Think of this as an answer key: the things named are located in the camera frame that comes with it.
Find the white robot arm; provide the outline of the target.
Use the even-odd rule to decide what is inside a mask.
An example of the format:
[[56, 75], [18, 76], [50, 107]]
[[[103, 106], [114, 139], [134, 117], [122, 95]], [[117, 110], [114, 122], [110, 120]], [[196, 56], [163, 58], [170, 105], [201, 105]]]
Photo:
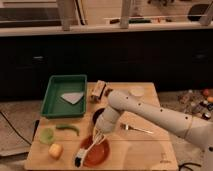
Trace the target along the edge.
[[146, 104], [120, 90], [113, 90], [108, 95], [108, 105], [98, 117], [95, 127], [104, 134], [113, 132], [124, 112], [145, 118], [201, 149], [213, 148], [213, 122]]

